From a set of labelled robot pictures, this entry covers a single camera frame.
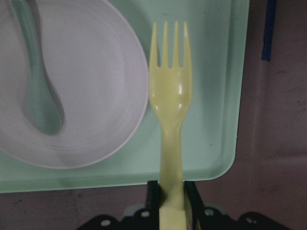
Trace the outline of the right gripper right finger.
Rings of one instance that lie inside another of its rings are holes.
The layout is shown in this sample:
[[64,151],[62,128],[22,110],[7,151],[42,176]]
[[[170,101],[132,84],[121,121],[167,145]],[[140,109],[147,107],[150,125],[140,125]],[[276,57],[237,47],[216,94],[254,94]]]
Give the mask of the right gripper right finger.
[[195,182],[185,181],[192,211],[193,230],[286,230],[286,226],[257,212],[242,214],[237,220],[220,210],[204,205]]

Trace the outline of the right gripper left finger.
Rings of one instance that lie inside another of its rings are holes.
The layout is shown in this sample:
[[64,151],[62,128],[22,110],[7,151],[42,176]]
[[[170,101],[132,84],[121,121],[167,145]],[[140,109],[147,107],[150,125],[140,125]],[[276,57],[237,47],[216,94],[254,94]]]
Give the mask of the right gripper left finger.
[[121,221],[110,215],[99,215],[80,226],[82,230],[158,230],[160,188],[157,181],[148,181],[145,206]]

